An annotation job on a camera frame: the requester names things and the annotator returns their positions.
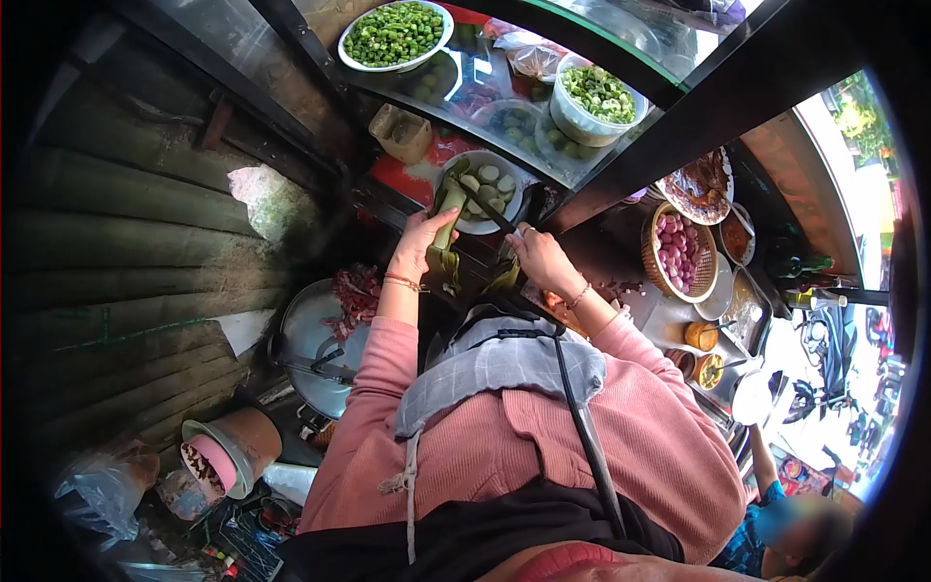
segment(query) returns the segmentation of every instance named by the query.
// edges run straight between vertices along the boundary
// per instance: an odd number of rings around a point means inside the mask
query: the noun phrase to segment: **bracelet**
[[[385,283],[397,283],[398,285],[403,285],[412,291],[417,291],[418,293],[430,293],[430,290],[426,285],[421,285],[417,281],[408,279],[407,277],[402,277],[401,275],[396,275],[391,272],[385,273]]]
[[[586,287],[582,289],[582,292],[579,293],[578,296],[576,296],[575,299],[573,299],[571,303],[566,304],[566,309],[572,309],[576,305],[579,305],[579,302],[582,301],[582,298],[585,297],[585,294],[588,293],[589,289],[591,289],[591,283],[588,283]]]

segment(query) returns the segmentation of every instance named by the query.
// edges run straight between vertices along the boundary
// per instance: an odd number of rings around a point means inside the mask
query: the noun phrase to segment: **green bottle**
[[[834,259],[827,255],[813,254],[805,258],[789,257],[770,264],[769,274],[775,278],[796,278],[806,271],[820,271],[834,266]]]

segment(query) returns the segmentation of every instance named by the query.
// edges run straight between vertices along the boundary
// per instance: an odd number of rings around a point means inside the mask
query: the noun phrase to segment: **gray cloth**
[[[556,326],[542,318],[527,321],[503,316],[477,321],[404,392],[395,423],[396,438],[409,439],[434,414],[484,390],[535,390],[565,401],[552,338],[492,339],[469,349],[502,329],[552,333]],[[604,354],[572,330],[561,336],[560,345],[575,399],[580,405],[588,403],[604,387]]]

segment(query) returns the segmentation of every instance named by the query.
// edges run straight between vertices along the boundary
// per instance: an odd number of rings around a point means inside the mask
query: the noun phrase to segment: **spoon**
[[[725,321],[724,323],[719,323],[718,325],[714,326],[713,328],[709,328],[709,329],[707,329],[707,330],[703,330],[702,333],[714,332],[715,330],[720,330],[720,329],[723,329],[723,328],[729,328],[729,327],[731,327],[732,325],[734,325],[735,323],[737,323],[737,320],[736,320],[736,319],[731,319],[730,321]]]
[[[744,227],[744,230],[746,230],[751,237],[756,237],[756,230],[753,229],[753,225],[750,224],[750,221],[744,218],[743,214],[733,208],[731,208],[731,214],[734,214],[734,216],[737,217],[737,221],[741,226]]]
[[[723,366],[718,366],[716,368],[711,368],[712,373],[717,372],[718,370],[723,370],[724,368],[734,368],[734,366],[739,366],[740,364],[746,364],[745,359],[739,359],[738,361],[732,361],[729,364],[724,364]]]

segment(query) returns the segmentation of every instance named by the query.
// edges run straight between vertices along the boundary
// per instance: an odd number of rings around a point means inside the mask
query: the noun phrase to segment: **pink sweater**
[[[718,429],[669,359],[623,317],[592,344],[604,390],[590,403],[614,488],[682,543],[689,563],[718,555],[744,517],[745,494]],[[301,530],[406,519],[406,492],[379,484],[404,469],[395,412],[417,376],[417,330],[375,318],[356,384],[304,504]],[[595,488],[569,410],[530,391],[480,393],[431,420],[417,455],[415,519],[446,501],[485,501],[543,474]]]

